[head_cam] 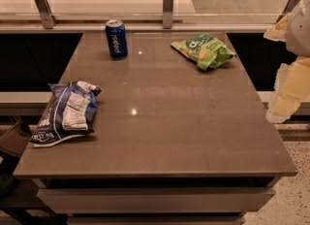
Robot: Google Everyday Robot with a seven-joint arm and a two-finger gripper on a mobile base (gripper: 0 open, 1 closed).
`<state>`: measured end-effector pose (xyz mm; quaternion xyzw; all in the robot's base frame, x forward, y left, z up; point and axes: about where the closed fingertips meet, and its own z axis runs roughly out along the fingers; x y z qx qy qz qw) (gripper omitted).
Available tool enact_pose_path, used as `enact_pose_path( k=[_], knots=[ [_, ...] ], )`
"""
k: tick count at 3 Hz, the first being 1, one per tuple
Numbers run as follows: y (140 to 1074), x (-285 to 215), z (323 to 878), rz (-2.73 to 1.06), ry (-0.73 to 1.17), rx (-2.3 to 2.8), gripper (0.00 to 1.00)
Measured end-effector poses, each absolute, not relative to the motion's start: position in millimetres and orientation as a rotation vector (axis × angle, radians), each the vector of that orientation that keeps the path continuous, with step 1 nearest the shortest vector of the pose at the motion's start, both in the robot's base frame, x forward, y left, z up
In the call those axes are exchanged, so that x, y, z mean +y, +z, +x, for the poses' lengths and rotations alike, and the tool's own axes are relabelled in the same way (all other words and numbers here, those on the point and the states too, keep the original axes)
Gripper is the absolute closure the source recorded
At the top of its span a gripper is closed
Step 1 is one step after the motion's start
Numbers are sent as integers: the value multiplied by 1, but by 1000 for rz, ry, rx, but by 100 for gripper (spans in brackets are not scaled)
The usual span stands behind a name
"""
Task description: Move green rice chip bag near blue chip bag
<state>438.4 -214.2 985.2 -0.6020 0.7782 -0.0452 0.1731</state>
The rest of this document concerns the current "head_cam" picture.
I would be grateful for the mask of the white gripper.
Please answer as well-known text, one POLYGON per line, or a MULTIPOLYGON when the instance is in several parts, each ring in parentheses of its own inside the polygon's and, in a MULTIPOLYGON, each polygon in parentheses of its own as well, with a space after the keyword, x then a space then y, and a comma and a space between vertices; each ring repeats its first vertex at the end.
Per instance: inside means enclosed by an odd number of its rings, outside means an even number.
POLYGON ((285 42, 288 51, 300 55, 291 65, 282 63, 265 114, 271 123, 283 123, 310 96, 310 0, 300 0, 263 37, 285 42))

